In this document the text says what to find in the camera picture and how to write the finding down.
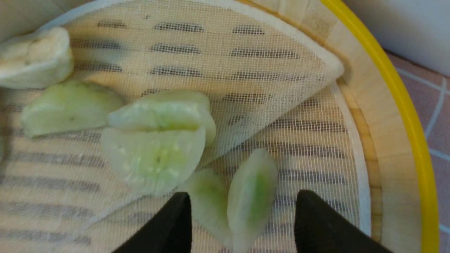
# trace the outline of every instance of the white wall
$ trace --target white wall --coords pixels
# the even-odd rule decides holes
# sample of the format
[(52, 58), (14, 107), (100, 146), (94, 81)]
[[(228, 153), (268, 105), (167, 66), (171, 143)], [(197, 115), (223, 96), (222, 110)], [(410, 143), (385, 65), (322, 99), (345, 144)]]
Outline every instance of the white wall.
[(383, 48), (450, 76), (450, 0), (343, 0)]

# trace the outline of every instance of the bamboo steamer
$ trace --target bamboo steamer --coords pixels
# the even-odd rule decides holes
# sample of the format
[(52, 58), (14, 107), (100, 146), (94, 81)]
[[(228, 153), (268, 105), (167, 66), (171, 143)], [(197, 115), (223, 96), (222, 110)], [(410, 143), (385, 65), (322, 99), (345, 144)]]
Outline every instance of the bamboo steamer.
[[(297, 27), (345, 65), (338, 85), (357, 125), (369, 175), (372, 237), (394, 252), (438, 252), (427, 144), (391, 62), (340, 0), (239, 0)], [(0, 0), (0, 41), (31, 32), (88, 0)]]

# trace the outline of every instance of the grout line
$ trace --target grout line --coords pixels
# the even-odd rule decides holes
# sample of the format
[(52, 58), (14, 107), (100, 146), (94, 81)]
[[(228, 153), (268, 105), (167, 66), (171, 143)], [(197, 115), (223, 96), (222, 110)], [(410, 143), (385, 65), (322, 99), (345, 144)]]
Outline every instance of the grout line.
[(428, 126), (425, 129), (426, 139), (428, 139), (428, 137), (430, 136), (431, 131), (433, 130), (434, 125), (436, 124), (437, 117), (439, 116), (439, 113), (441, 113), (442, 106), (444, 104), (444, 99), (446, 97), (446, 91), (447, 91), (447, 79), (442, 77), (442, 85), (441, 85), (441, 92), (439, 94), (439, 99), (437, 100), (436, 107), (434, 108), (433, 114), (431, 115), (430, 122), (428, 123)]
[[(425, 85), (427, 85), (427, 86), (430, 86), (431, 88), (434, 88), (434, 89), (436, 89), (436, 90), (441, 90), (441, 87), (440, 87), (439, 85), (436, 85), (436, 84), (434, 84), (434, 83), (432, 83), (432, 82), (430, 82), (430, 81), (428, 81), (428, 80), (425, 80), (425, 79), (423, 79), (423, 78), (421, 78), (421, 77), (418, 77), (418, 76), (416, 76), (416, 75), (414, 75), (414, 74), (412, 74), (412, 73), (410, 73), (410, 72), (408, 72), (408, 71), (406, 71), (406, 70), (404, 70), (404, 69), (396, 68), (396, 70), (397, 70), (397, 72), (398, 72), (399, 74), (401, 74), (401, 75), (404, 75), (404, 76), (409, 77), (409, 78), (411, 78), (411, 79), (413, 79), (413, 80), (416, 80), (416, 81), (418, 81), (418, 82), (421, 82), (421, 83), (423, 83), (423, 84), (425, 84)], [(450, 94), (450, 91), (449, 91), (449, 90), (446, 90), (445, 93), (446, 93), (446, 94)]]
[(428, 149), (428, 151), (430, 152), (431, 155), (434, 155), (435, 157), (438, 157), (438, 158), (441, 158), (443, 160), (450, 162), (450, 155), (441, 153), (435, 149)]
[(450, 235), (450, 227), (444, 226), (441, 223), (439, 223), (439, 229), (442, 232), (447, 233), (448, 235)]

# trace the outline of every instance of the pink tile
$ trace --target pink tile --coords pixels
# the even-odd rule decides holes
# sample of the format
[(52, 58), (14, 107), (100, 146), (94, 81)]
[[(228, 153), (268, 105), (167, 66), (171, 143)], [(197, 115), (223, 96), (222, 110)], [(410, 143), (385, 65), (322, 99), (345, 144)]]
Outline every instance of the pink tile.
[(439, 222), (450, 227), (450, 162), (431, 156), (436, 180)]
[(407, 76), (400, 75), (400, 77), (413, 101), (422, 127), (426, 128), (439, 99), (439, 90)]
[(450, 253), (450, 235), (439, 231), (439, 253)]
[(442, 77), (440, 74), (433, 72), (429, 69), (426, 69), (424, 67), (418, 66), (406, 59), (400, 58), (398, 56), (387, 54), (389, 59), (391, 60), (392, 64), (396, 68), (401, 68), (403, 70), (406, 70), (410, 72), (411, 74), (414, 74), (418, 77), (421, 77), (425, 80), (428, 80), (436, 85), (441, 85), (442, 83)]
[(428, 146), (450, 155), (450, 95), (445, 95), (441, 112), (428, 138)]

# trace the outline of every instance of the white mesh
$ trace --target white mesh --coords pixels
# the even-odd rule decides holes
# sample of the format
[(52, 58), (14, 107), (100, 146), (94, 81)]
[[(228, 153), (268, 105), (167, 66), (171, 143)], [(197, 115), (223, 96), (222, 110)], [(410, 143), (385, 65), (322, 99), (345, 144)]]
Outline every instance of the white mesh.
[[(295, 252), (300, 189), (316, 191), (370, 233), (362, 148), (334, 82), (343, 66), (303, 33), (219, 0), (95, 1), (44, 28), (58, 25), (71, 35), (73, 78), (109, 86), (127, 101), (179, 88), (209, 96), (218, 132), (199, 169), (210, 165), (229, 184), (254, 148), (273, 154), (278, 196), (255, 248)], [(20, 111), (40, 93), (2, 94), (9, 151), (0, 175), (1, 250), (111, 252), (170, 196), (142, 197), (116, 178), (101, 156), (99, 130), (24, 138)], [(226, 250), (194, 224), (192, 252)]]

